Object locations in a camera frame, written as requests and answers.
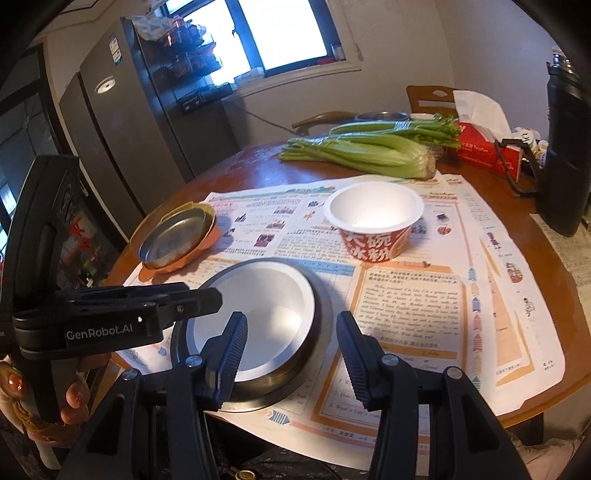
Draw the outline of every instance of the white tissue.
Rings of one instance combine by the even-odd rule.
[[[514,136],[505,112],[492,98],[470,90],[455,90],[453,97],[460,122],[474,125],[487,141]]]

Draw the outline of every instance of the paper sheet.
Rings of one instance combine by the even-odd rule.
[[[531,215],[554,248],[566,270],[573,276],[591,332],[591,235],[580,225],[571,238],[552,230],[538,214]]]
[[[497,279],[511,315],[518,319],[518,333],[530,361],[500,380],[495,412],[507,413],[556,385],[564,375],[564,355],[554,322],[527,261],[513,243],[502,222],[461,176],[444,175],[448,190],[467,203],[483,230],[493,277]]]
[[[323,203],[337,188],[375,179],[392,181],[362,176],[212,193],[206,201],[216,209],[224,236],[206,259],[165,280],[197,288],[238,261],[299,259],[324,281],[335,313],[351,309],[364,333],[414,367],[461,367],[497,414],[518,408],[527,395],[549,386],[548,375],[538,375],[546,372],[538,363],[543,357],[540,344],[552,344],[544,337],[551,332],[535,328],[547,323],[545,303],[535,295],[531,272],[500,221],[461,177],[404,182],[423,197],[426,209],[412,227],[409,246],[394,261],[367,264],[346,253],[338,232],[323,216]],[[523,285],[535,310],[516,301],[509,274],[499,267],[483,228],[503,242],[504,251],[515,257],[511,261],[524,263]],[[139,283],[139,270],[126,284]],[[120,353],[144,373],[170,368],[167,333],[162,344]],[[561,368],[558,353],[559,343],[552,355],[556,372]],[[428,409],[422,407],[420,413],[417,473],[424,475]],[[323,364],[293,395],[263,410],[217,415],[276,445],[359,469],[369,467],[379,422],[379,412],[366,412],[355,399],[335,335]]]

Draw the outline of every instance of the round wooden table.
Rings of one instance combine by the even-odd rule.
[[[108,284],[121,285],[129,277],[139,263],[137,252],[144,238],[166,213],[183,203],[202,201],[210,192],[232,192],[362,174],[328,163],[282,162],[277,158],[280,151],[280,145],[272,144],[239,152],[198,176],[156,208],[117,260],[107,279]],[[591,381],[589,328],[573,277],[530,218],[530,213],[535,212],[534,201],[518,198],[505,179],[465,163],[445,158],[437,166],[443,173],[463,175],[505,224],[534,273],[564,350],[566,371],[562,381],[527,400],[519,410],[503,415],[500,420],[508,427],[542,413]]]

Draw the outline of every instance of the silver refrigerator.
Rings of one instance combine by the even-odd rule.
[[[206,79],[175,82],[158,42],[120,19],[88,54],[61,101],[80,160],[121,229],[239,151],[221,102],[183,112],[180,96]]]

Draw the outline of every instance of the white wall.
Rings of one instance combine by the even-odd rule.
[[[556,45],[511,0],[436,0],[457,89],[503,107],[509,124],[548,135],[546,61]]]
[[[408,111],[407,85],[450,85],[452,66],[434,0],[341,0],[363,53],[360,72],[282,85],[226,104],[241,147],[289,138],[232,104],[289,127],[318,113]]]

